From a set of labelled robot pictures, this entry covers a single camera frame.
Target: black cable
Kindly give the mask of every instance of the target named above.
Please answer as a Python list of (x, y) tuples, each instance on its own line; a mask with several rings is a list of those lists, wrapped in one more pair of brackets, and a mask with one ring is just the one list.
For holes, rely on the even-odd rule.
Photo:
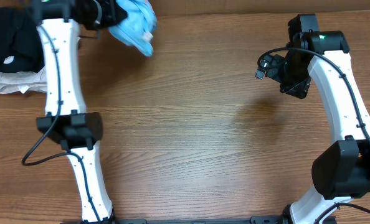
[(366, 213), (369, 213), (370, 214), (370, 210), (367, 209), (367, 208), (364, 208), (364, 207), (361, 207), (359, 205), (354, 205), (354, 204), (351, 204), (351, 203), (335, 203), (334, 205), (330, 206), (328, 209), (326, 209), (314, 222), (314, 224), (319, 224), (319, 222), (322, 220), (323, 217), (325, 217), (329, 212), (331, 212), (333, 209), (335, 208), (338, 208), (340, 209), (340, 206), (348, 206), (348, 207), (351, 207), (351, 208), (356, 208), (356, 209), (359, 209), (363, 212), (366, 212)]
[(333, 63), (331, 60), (327, 59), (326, 57), (316, 53), (316, 52), (313, 52), (313, 51), (310, 51), (310, 50), (305, 50), (305, 49), (299, 49), (299, 48), (294, 48), (294, 47), (280, 47), (280, 48), (277, 48), (277, 49), (272, 49), (272, 50), (269, 50), (267, 52), (265, 52), (263, 55), (260, 56), (259, 60), (257, 61), (257, 65), (259, 66), (259, 68), (263, 69), (263, 70), (268, 70), (268, 69), (271, 69), (271, 68), (277, 68), (278, 65), (274, 65), (274, 66), (268, 66), (268, 67), (264, 67), (261, 65), (261, 62), (262, 60), (264, 59), (264, 57), (266, 55), (269, 55), (271, 53), (274, 53), (274, 52), (279, 52), (279, 51), (283, 51), (283, 50), (287, 50), (287, 51), (299, 51), (299, 52), (304, 52), (304, 53), (308, 53), (308, 54), (312, 54), (314, 56), (317, 56), (319, 57), (320, 59), (324, 60), (325, 62), (327, 62), (328, 64), (330, 64), (340, 75), (340, 77), (344, 80), (346, 86), (347, 86), (347, 89), (349, 91), (349, 94), (350, 94), (350, 97), (351, 97), (351, 100), (353, 101), (353, 105), (354, 105), (354, 109), (355, 109), (355, 113), (357, 115), (357, 120), (358, 120), (358, 123), (359, 123), (359, 128), (361, 128), (366, 140), (368, 141), (369, 143), (369, 146), (370, 146), (370, 137), (369, 137), (369, 134), (368, 132), (366, 131), (366, 127), (365, 127), (365, 124), (363, 123), (362, 121), (362, 116), (361, 116), (361, 113), (359, 112), (359, 108), (358, 108), (358, 104), (357, 104), (357, 100), (356, 100), (356, 97), (355, 97), (355, 94), (354, 94), (354, 91), (347, 79), (347, 76), (346, 74), (344, 74), (340, 68), (335, 64)]
[[(21, 3), (22, 3), (22, 6), (23, 6), (25, 12), (27, 13), (27, 15), (30, 18), (32, 18), (30, 12), (27, 10), (27, 6), (26, 6), (25, 2), (24, 1), (21, 1)], [(84, 163), (82, 161), (82, 158), (79, 155), (77, 155), (76, 153), (73, 153), (73, 152), (62, 152), (62, 153), (58, 153), (58, 154), (53, 155), (53, 156), (49, 156), (49, 157), (47, 157), (45, 159), (41, 159), (41, 160), (36, 161), (36, 162), (26, 163), (27, 158), (37, 149), (37, 147), (43, 142), (43, 140), (49, 135), (49, 133), (56, 126), (57, 121), (58, 121), (58, 118), (60, 116), (60, 110), (61, 110), (61, 107), (62, 107), (62, 94), (61, 94), (61, 83), (60, 83), (60, 67), (59, 67), (59, 61), (58, 61), (58, 57), (57, 57), (58, 51), (56, 51), (55, 45), (54, 45), (52, 39), (50, 38), (50, 35), (48, 34), (48, 32), (45, 30), (45, 28), (43, 26), (39, 26), (39, 27), (41, 28), (41, 30), (43, 31), (43, 33), (45, 34), (45, 36), (48, 38), (48, 41), (50, 43), (50, 46), (52, 48), (52, 51), (53, 51), (54, 57), (55, 57), (56, 70), (57, 70), (57, 85), (58, 85), (58, 102), (57, 102), (58, 103), (58, 108), (57, 108), (56, 116), (55, 116), (55, 118), (54, 118), (51, 126), (41, 136), (41, 138), (33, 145), (33, 147), (31, 147), (31, 149), (26, 153), (26, 155), (23, 157), (23, 159), (22, 159), (22, 165), (24, 165), (24, 166), (34, 166), (34, 165), (41, 164), (43, 162), (47, 162), (47, 161), (49, 161), (51, 159), (58, 158), (60, 156), (75, 156), (78, 159), (78, 162), (80, 163), (81, 168), (82, 168), (82, 171), (83, 171), (85, 191), (87, 193), (88, 202), (91, 204), (92, 210), (93, 210), (93, 212), (94, 212), (94, 214), (95, 214), (95, 216), (96, 216), (96, 218), (98, 220), (98, 223), (101, 224), (101, 221), (100, 221), (100, 218), (99, 218), (97, 209), (95, 208), (95, 205), (92, 202), (92, 197), (90, 195), (90, 190), (88, 188), (88, 180), (87, 180), (87, 173), (85, 171), (85, 166), (84, 166)]]

